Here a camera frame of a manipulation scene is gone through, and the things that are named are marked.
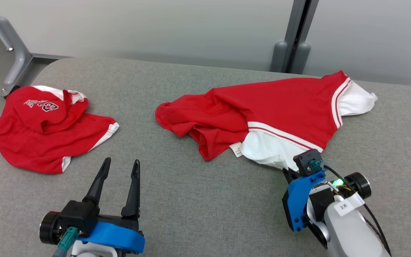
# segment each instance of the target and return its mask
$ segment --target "white label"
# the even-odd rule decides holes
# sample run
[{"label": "white label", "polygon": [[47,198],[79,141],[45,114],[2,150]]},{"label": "white label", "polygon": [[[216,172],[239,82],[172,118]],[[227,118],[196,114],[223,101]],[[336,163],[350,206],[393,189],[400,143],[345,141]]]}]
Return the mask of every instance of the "white label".
[{"label": "white label", "polygon": [[340,216],[344,216],[345,214],[351,212],[352,210],[358,208],[359,206],[364,204],[364,200],[361,196],[356,192],[352,196],[348,197],[347,199],[336,203],[334,208],[339,213]]},{"label": "white label", "polygon": [[242,145],[242,142],[237,142],[237,143],[233,143],[232,145],[229,146],[229,148],[231,148],[235,154],[235,156],[237,158],[239,158],[240,156],[243,156],[243,153],[240,151],[240,146]]}]

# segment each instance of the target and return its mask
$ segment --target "metal post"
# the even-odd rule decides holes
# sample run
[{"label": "metal post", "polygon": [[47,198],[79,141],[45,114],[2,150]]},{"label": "metal post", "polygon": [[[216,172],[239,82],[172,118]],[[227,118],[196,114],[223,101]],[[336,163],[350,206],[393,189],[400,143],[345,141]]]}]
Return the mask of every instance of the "metal post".
[{"label": "metal post", "polygon": [[284,41],[277,42],[274,46],[274,54],[270,66],[270,71],[272,72],[287,72],[290,54],[295,45],[296,34],[302,20],[305,2],[306,0],[293,1],[285,39]]},{"label": "metal post", "polygon": [[6,34],[6,36],[8,36],[8,38],[12,42],[15,51],[15,62],[4,80],[4,87],[1,93],[2,96],[7,96],[8,94],[10,94],[17,81],[21,78],[23,72],[25,72],[29,63],[33,59],[33,56],[30,54],[23,41],[15,32],[10,22],[6,18],[1,16],[0,27],[3,33]]},{"label": "metal post", "polygon": [[15,32],[10,22],[6,18],[1,16],[0,39],[6,46],[6,50],[15,51],[15,62],[4,80],[4,86],[1,92],[2,96],[7,96],[8,94],[10,94],[17,81],[21,78],[23,72],[26,70],[26,67],[28,67],[29,63],[31,62],[33,56],[30,54],[23,41]]},{"label": "metal post", "polygon": [[319,0],[309,0],[305,18],[299,31],[299,41],[295,46],[292,62],[289,64],[287,72],[294,74],[302,74],[304,72],[305,64],[310,53],[310,44],[306,42],[307,34],[309,33],[310,25],[312,24],[313,16],[316,11]]}]

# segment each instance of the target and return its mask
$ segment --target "gray table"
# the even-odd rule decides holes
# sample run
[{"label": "gray table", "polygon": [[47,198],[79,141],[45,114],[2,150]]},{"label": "gray table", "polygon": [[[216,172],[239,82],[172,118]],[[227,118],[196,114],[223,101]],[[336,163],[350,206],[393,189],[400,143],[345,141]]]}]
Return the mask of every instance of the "gray table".
[{"label": "gray table", "polygon": [[[16,169],[0,154],[0,257],[50,257],[55,247],[38,238],[41,219],[81,200],[107,156],[102,214],[120,213],[132,163],[141,161],[146,256],[325,256],[309,230],[290,231],[282,172],[230,150],[205,162],[194,140],[177,138],[154,118],[160,103],[183,94],[294,76],[119,59],[52,63],[34,84],[81,91],[89,112],[112,116],[121,127],[60,175]],[[393,256],[411,256],[411,86],[358,83],[379,100],[368,114],[344,118],[323,157],[343,175],[359,171],[370,180],[367,203]]]}]

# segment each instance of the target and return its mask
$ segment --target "black cable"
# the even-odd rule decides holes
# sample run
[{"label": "black cable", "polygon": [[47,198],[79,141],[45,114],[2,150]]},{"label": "black cable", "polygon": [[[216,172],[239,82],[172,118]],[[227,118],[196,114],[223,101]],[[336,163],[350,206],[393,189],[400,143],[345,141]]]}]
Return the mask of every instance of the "black cable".
[{"label": "black cable", "polygon": [[[339,190],[339,191],[336,191],[336,192],[337,192],[337,194],[340,195],[343,199],[345,199],[344,194],[343,194],[342,192],[340,192],[340,190]],[[370,221],[369,221],[366,217],[363,216],[363,218],[364,218],[364,220],[366,221],[367,225],[369,225],[369,226],[372,228],[372,230],[375,232],[375,234],[377,234],[378,238],[380,238],[380,241],[383,242],[382,237],[381,237],[380,233],[378,232],[378,230],[375,228],[375,226],[374,226],[372,223],[370,223]]]},{"label": "black cable", "polygon": [[[339,179],[341,179],[351,190],[353,193],[356,193],[356,190],[354,190],[351,185],[348,183],[348,181],[346,181],[341,175],[339,175],[336,171],[334,171],[334,169],[332,169],[331,167],[329,167],[328,165],[324,166],[326,169],[328,169],[330,172],[332,172],[334,175],[336,175],[336,177],[338,177]],[[383,247],[385,247],[385,249],[388,251],[388,254],[391,255],[391,250],[390,250],[390,246],[388,245],[388,242],[386,241],[386,237],[385,234],[383,234],[383,231],[380,227],[380,224],[377,221],[377,218],[375,217],[375,215],[372,213],[372,211],[369,209],[369,207],[367,206],[367,204],[364,203],[364,208],[367,210],[367,212],[369,212],[370,216],[372,217],[372,220],[375,222],[375,225],[378,228],[378,231],[381,235],[381,242],[383,243]]]},{"label": "black cable", "polygon": [[378,238],[380,238],[380,241],[383,242],[383,238],[381,237],[380,233],[375,228],[375,226],[372,223],[370,223],[370,221],[366,217],[363,216],[363,218],[366,221],[367,225],[369,225],[372,228],[372,230],[375,232],[375,234],[377,234]]}]

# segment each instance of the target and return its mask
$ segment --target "blue plastic mount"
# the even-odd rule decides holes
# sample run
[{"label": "blue plastic mount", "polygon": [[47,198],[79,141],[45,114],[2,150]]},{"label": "blue plastic mount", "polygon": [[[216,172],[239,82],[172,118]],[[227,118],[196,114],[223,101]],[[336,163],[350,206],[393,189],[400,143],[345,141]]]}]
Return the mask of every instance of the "blue plastic mount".
[{"label": "blue plastic mount", "polygon": [[136,231],[105,222],[98,222],[89,237],[78,240],[135,253],[144,252],[145,247],[145,238]]},{"label": "blue plastic mount", "polygon": [[318,171],[308,177],[298,177],[288,185],[288,210],[290,212],[293,231],[303,229],[302,216],[307,205],[312,187],[325,179],[324,171]]}]

